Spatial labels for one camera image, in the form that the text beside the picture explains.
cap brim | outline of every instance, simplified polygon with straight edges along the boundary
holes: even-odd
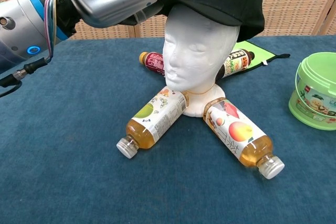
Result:
[[[169,7],[164,10],[163,15],[168,16],[171,8],[174,5],[177,4],[182,4],[185,5],[187,7],[189,7],[190,9],[196,11],[197,13],[201,14],[204,17],[207,17],[217,23],[220,23],[222,25],[226,25],[226,26],[241,26],[243,24],[243,22],[241,22],[240,20],[236,19],[235,17],[221,11],[221,10],[217,10],[213,7],[207,6],[205,4],[200,4],[200,3],[196,3],[193,1],[189,1],[189,0],[173,0],[169,3]]]

black cap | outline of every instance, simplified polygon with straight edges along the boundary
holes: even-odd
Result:
[[[175,4],[188,6],[220,24],[240,26],[237,42],[251,39],[265,27],[263,0],[164,0],[159,14],[168,16]]]

plastic bottle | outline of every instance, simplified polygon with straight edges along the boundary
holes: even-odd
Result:
[[[255,55],[253,52],[249,52],[245,49],[233,50],[220,68],[216,76],[216,80],[222,79],[248,68],[254,57]],[[159,54],[158,52],[143,52],[139,56],[139,61],[149,70],[164,76],[162,54]]]
[[[267,179],[284,168],[272,140],[226,98],[209,102],[203,120],[244,166],[258,167]]]
[[[188,95],[164,87],[126,125],[117,148],[128,158],[138,149],[151,148],[188,107]]]

green bucket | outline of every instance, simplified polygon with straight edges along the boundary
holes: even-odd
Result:
[[[295,87],[289,100],[291,113],[313,128],[336,130],[336,53],[318,52],[304,59]]]

table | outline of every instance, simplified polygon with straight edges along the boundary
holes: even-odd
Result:
[[[299,122],[288,101],[299,62],[336,51],[336,36],[253,38],[291,57],[218,82],[273,139],[286,167],[272,180],[239,163],[200,118],[180,117],[133,159],[117,150],[128,120],[165,86],[138,61],[163,42],[65,41],[0,99],[0,222],[334,223],[336,132]]]

